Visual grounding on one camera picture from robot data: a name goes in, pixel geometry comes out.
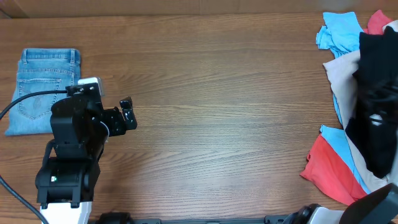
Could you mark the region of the black t-shirt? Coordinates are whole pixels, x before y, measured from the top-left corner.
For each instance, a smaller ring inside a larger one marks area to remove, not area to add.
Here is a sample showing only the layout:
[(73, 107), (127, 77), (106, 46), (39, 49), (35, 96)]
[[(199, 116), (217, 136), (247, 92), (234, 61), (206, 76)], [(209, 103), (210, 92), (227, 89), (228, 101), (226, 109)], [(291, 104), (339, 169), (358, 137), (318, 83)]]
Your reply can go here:
[(358, 86), (346, 134), (377, 178), (392, 170), (397, 151), (397, 32), (387, 26), (381, 35), (359, 35)]

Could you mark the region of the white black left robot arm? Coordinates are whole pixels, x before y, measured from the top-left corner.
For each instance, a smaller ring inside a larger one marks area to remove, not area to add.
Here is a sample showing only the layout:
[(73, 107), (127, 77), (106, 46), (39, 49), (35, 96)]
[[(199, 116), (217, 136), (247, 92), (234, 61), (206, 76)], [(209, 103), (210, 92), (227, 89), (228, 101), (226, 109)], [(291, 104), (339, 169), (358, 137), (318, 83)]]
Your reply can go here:
[(99, 160), (111, 136), (137, 128), (131, 97), (104, 109), (99, 95), (75, 95), (52, 106), (53, 140), (35, 178), (44, 223), (88, 223)]

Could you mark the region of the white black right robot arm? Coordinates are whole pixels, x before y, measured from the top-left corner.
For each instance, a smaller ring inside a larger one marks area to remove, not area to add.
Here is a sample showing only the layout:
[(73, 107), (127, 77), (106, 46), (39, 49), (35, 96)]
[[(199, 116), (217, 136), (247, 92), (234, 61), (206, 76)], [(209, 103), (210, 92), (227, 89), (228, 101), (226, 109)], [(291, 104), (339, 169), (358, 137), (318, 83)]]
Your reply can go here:
[(355, 201), (344, 211), (313, 203), (290, 214), (283, 224), (389, 224), (397, 216), (397, 186), (393, 183)]

